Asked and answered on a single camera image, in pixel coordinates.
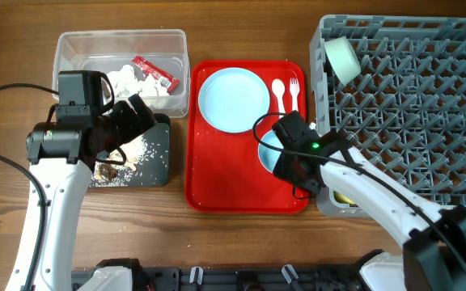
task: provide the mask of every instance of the red tray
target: red tray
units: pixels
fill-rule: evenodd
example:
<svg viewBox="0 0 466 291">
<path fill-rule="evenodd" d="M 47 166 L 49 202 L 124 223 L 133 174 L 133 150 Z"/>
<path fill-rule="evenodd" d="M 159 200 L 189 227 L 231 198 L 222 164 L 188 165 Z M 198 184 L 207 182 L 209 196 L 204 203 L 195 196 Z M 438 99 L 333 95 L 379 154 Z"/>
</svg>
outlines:
<svg viewBox="0 0 466 291">
<path fill-rule="evenodd" d="M 271 91 L 275 78 L 286 86 L 283 103 L 289 112 L 292 97 L 289 81 L 297 78 L 299 111 L 305 117 L 305 76 L 301 68 L 290 61 L 203 61 L 192 71 L 188 152 L 184 196 L 190 206 L 203 212 L 221 213 L 297 213 L 308 200 L 292 196 L 292 186 L 269 173 L 258 158 L 258 142 L 249 130 L 244 133 L 224 133 L 209 125 L 197 104 L 202 83 L 213 73 L 225 68 L 244 68 L 257 74 L 269 89 L 269 112 L 277 112 L 277 100 Z M 257 127 L 260 138 L 277 121 L 270 116 Z M 306 196 L 298 190 L 296 196 Z"/>
</svg>

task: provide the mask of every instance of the dish rack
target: dish rack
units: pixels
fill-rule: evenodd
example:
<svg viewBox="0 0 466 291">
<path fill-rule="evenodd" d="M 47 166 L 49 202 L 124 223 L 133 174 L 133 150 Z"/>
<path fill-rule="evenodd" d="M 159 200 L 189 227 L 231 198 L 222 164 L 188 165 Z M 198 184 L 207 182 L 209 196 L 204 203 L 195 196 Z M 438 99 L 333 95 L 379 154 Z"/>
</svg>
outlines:
<svg viewBox="0 0 466 291">
<path fill-rule="evenodd" d="M 362 70 L 346 86 L 324 52 L 325 41 L 342 36 Z M 319 134 L 343 131 L 411 191 L 466 206 L 466 19 L 326 15 L 310 58 Z M 325 215 L 367 216 L 327 188 L 317 206 Z"/>
</svg>

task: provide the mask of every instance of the spoon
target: spoon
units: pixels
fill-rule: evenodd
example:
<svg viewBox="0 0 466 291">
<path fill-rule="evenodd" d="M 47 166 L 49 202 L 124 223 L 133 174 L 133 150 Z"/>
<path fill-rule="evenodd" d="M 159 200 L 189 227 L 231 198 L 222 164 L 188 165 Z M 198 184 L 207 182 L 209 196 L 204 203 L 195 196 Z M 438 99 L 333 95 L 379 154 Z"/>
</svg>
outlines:
<svg viewBox="0 0 466 291">
<path fill-rule="evenodd" d="M 285 93 L 285 85 L 283 84 L 282 80 L 274 79 L 273 81 L 273 94 L 276 96 L 278 100 L 278 111 L 280 113 L 286 113 L 285 106 L 283 105 L 283 93 Z"/>
</svg>

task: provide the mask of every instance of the yellow object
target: yellow object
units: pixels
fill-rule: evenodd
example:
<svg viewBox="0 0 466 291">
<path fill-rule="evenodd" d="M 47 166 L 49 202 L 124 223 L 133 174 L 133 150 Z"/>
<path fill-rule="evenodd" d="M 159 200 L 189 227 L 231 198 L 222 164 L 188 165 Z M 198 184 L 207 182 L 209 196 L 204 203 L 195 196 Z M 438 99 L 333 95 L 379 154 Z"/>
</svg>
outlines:
<svg viewBox="0 0 466 291">
<path fill-rule="evenodd" d="M 336 199 L 337 202 L 341 202 L 341 203 L 348 203 L 350 205 L 355 205 L 355 202 L 353 202 L 350 198 L 342 195 L 342 194 L 339 194 L 337 192 L 334 191 L 333 193 L 333 197 Z"/>
</svg>

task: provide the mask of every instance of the wooden table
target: wooden table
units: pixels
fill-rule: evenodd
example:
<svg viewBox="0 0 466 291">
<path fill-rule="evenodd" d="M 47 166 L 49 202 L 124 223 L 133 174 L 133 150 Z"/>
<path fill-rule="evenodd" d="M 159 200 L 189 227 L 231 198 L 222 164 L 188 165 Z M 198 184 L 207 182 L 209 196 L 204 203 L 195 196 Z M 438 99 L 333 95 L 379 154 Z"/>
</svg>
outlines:
<svg viewBox="0 0 466 291">
<path fill-rule="evenodd" d="M 57 39 L 63 32 L 181 28 L 192 67 L 206 59 L 288 59 L 307 74 L 308 44 L 323 15 L 466 17 L 466 1 L 22 2 L 0 0 L 0 85 L 51 86 Z M 309 95 L 309 116 L 313 100 Z M 2 92 L 0 153 L 27 167 L 25 138 L 45 120 L 53 102 L 40 91 Z M 90 190 L 80 213 L 74 268 L 119 257 L 139 258 L 148 267 L 313 265 L 353 262 L 376 248 L 400 251 L 374 221 L 324 217 L 315 201 L 293 216 L 195 212 L 183 194 L 187 120 L 173 122 L 171 182 L 163 188 Z M 19 172 L 0 162 L 0 290 L 15 262 L 28 187 Z"/>
</svg>

